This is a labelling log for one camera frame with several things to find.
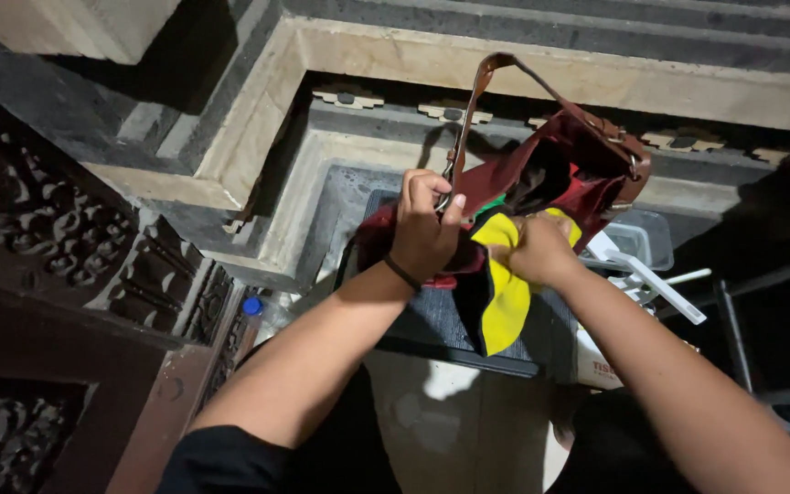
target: hand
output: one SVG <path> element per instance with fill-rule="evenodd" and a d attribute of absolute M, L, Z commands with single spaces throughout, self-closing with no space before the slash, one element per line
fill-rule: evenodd
<path fill-rule="evenodd" d="M 489 250 L 492 258 L 520 279 L 559 290 L 569 278 L 584 270 L 584 264 L 569 245 L 570 220 L 547 213 L 511 220 L 520 231 L 517 248 L 490 245 Z"/>
<path fill-rule="evenodd" d="M 465 196 L 457 194 L 441 219 L 434 212 L 438 198 L 452 188 L 444 177 L 430 170 L 404 173 L 398 225 L 389 255 L 420 283 L 441 271 L 455 253 Z"/>

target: brown leather strap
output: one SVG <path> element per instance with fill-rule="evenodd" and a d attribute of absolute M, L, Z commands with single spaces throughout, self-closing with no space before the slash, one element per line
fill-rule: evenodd
<path fill-rule="evenodd" d="M 585 112 L 571 101 L 560 96 L 560 94 L 550 87 L 543 78 L 518 60 L 517 57 L 512 54 L 501 52 L 490 54 L 480 62 L 480 65 L 477 67 L 477 74 L 474 77 L 474 88 L 471 90 L 471 99 L 469 100 L 468 108 L 465 110 L 462 131 L 458 139 L 456 139 L 453 149 L 448 154 L 448 158 L 454 163 L 452 179 L 454 193 L 460 190 L 459 185 L 465 167 L 465 142 L 468 139 L 468 130 L 471 128 L 471 117 L 474 115 L 477 99 L 486 91 L 486 87 L 490 84 L 494 71 L 511 66 L 517 67 L 532 77 L 536 83 L 540 84 L 545 91 L 553 96 L 566 113 L 571 114 L 584 123 L 587 129 L 590 129 L 599 140 L 605 143 L 610 150 L 615 152 L 621 159 L 630 165 L 632 180 L 627 181 L 627 184 L 623 187 L 620 194 L 618 194 L 614 203 L 632 203 L 633 199 L 642 191 L 642 186 L 644 186 L 645 182 L 648 180 L 649 169 L 651 167 L 650 155 L 642 147 L 642 142 L 627 134 L 623 129 L 617 127 L 612 122 Z"/>

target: black sleeve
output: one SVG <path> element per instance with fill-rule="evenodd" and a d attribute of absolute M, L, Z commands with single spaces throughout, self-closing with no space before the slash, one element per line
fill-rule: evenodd
<path fill-rule="evenodd" d="M 235 425 L 181 438 L 163 471 L 157 494 L 275 492 L 291 450 L 269 444 Z"/>

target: blue bottle cap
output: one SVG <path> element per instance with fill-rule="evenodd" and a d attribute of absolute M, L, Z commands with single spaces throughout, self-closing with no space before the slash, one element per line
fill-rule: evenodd
<path fill-rule="evenodd" d="M 242 311 L 247 316 L 257 316 L 264 309 L 264 303 L 258 297 L 249 297 L 242 303 Z"/>

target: person's left hand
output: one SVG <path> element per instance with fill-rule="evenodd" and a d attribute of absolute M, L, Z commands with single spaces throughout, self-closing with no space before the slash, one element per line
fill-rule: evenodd
<path fill-rule="evenodd" d="M 465 196 L 457 194 L 441 219 L 434 212 L 438 198 L 452 188 L 444 177 L 430 170 L 404 173 L 398 225 L 389 255 L 420 283 L 441 271 L 455 253 Z"/>

